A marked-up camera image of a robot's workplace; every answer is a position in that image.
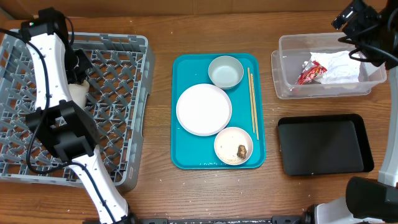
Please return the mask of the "white cup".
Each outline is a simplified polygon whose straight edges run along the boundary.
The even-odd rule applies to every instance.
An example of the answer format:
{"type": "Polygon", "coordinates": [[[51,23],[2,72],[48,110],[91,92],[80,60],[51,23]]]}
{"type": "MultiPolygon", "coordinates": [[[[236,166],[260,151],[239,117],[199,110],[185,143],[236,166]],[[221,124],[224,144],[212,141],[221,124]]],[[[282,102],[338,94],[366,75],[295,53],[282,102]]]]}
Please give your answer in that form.
{"type": "Polygon", "coordinates": [[[86,105],[86,94],[89,92],[90,84],[84,80],[82,84],[68,85],[72,100],[83,109],[86,105]]]}

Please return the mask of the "white napkin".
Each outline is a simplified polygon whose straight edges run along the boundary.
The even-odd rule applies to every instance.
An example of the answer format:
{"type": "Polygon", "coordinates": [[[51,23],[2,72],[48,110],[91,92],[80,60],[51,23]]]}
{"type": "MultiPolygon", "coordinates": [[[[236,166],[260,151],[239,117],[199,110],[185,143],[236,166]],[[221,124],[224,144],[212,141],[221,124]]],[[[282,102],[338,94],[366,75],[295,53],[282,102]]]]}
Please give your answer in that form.
{"type": "Polygon", "coordinates": [[[361,62],[351,59],[347,50],[335,53],[311,52],[310,60],[326,68],[326,72],[315,78],[318,83],[327,85],[359,82],[361,62]]]}

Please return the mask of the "red snack wrapper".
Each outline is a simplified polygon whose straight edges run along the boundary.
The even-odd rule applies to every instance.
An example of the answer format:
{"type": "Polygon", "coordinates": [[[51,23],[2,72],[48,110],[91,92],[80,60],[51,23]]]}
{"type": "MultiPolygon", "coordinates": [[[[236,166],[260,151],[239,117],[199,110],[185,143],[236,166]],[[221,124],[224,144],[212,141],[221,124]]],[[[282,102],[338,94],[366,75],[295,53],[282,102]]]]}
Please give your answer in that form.
{"type": "Polygon", "coordinates": [[[311,60],[304,66],[302,73],[296,81],[296,84],[304,85],[310,83],[316,77],[323,75],[326,72],[327,69],[324,66],[320,65],[320,63],[316,60],[311,60]]]}

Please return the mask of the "grey round bowl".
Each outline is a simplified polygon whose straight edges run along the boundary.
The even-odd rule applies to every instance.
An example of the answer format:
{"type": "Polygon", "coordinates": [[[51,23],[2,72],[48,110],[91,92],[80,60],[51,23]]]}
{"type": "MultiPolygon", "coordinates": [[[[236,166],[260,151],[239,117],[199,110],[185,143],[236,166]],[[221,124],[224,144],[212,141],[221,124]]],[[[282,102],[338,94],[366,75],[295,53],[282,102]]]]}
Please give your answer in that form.
{"type": "Polygon", "coordinates": [[[208,76],[214,85],[223,90],[229,90],[242,80],[243,65],[238,59],[223,55],[211,61],[208,76]]]}

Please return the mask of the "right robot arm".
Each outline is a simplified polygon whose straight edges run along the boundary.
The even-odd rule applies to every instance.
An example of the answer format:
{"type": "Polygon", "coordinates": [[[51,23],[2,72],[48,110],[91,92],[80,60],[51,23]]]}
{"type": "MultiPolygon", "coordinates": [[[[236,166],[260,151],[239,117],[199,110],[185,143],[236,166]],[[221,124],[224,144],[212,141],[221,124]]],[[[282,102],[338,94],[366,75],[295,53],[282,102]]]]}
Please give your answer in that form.
{"type": "Polygon", "coordinates": [[[397,222],[397,0],[377,12],[353,0],[331,23],[344,33],[338,40],[361,52],[360,62],[384,65],[391,86],[391,118],[386,155],[377,179],[350,178],[344,197],[312,205],[297,223],[397,222]]]}

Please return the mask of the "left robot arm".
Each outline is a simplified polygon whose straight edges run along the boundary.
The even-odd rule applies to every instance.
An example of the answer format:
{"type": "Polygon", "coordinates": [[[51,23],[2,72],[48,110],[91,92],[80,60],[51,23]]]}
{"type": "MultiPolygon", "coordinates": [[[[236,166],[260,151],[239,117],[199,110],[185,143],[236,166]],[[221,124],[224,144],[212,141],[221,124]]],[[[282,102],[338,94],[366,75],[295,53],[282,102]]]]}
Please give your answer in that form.
{"type": "Polygon", "coordinates": [[[34,64],[37,96],[34,112],[25,121],[48,152],[82,181],[101,223],[132,223],[129,205],[116,190],[100,156],[100,134],[94,119],[70,93],[71,83],[82,83],[91,63],[74,51],[74,35],[67,18],[50,7],[36,19],[23,22],[19,37],[26,43],[34,64]]]}

